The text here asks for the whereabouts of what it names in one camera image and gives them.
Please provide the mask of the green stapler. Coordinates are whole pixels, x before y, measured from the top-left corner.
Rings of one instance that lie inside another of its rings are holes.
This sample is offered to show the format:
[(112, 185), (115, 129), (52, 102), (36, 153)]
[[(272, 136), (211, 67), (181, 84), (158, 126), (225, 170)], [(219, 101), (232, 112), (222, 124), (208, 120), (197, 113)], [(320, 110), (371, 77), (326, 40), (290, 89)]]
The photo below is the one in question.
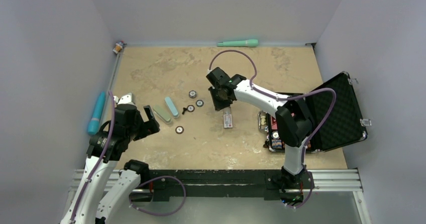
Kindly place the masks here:
[(161, 106), (155, 105), (153, 106), (153, 112), (166, 124), (170, 124), (172, 122), (171, 115)]

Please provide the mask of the blue stapler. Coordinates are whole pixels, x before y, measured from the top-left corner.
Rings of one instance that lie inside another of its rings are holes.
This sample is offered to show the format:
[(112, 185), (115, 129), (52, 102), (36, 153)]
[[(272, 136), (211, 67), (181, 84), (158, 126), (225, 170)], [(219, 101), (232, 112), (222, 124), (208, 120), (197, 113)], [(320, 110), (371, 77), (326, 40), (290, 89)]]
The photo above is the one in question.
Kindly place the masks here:
[(169, 108), (172, 116), (175, 119), (177, 119), (179, 117), (179, 111), (178, 111), (176, 105), (174, 104), (173, 100), (169, 96), (165, 97), (164, 100), (165, 100), (165, 103), (166, 103), (167, 107)]

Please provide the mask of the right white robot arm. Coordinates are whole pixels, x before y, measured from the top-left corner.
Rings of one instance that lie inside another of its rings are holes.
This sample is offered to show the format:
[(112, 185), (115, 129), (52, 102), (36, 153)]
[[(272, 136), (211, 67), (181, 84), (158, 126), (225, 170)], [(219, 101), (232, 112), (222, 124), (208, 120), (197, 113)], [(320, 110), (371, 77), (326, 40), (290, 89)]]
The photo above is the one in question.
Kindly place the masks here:
[(306, 146), (314, 131), (313, 116), (303, 97), (274, 93), (252, 84), (242, 75), (230, 77), (219, 67), (211, 70), (206, 78), (211, 84), (208, 90), (216, 111), (229, 107), (235, 101), (242, 101), (276, 120), (277, 132), (285, 149), (282, 181), (288, 187), (299, 184), (305, 169)]

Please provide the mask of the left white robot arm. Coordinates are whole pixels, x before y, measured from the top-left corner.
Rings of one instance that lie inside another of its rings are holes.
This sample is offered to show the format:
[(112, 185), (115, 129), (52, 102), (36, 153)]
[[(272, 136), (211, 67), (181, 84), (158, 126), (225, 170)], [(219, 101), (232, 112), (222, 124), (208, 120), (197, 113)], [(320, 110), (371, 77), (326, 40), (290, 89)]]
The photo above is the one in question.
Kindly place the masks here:
[(151, 107), (146, 105), (143, 109), (147, 121), (135, 105), (118, 104), (112, 119), (91, 137), (83, 176), (61, 223), (109, 223), (133, 189), (149, 184), (149, 165), (130, 160), (111, 189), (105, 189), (129, 143), (160, 131)]

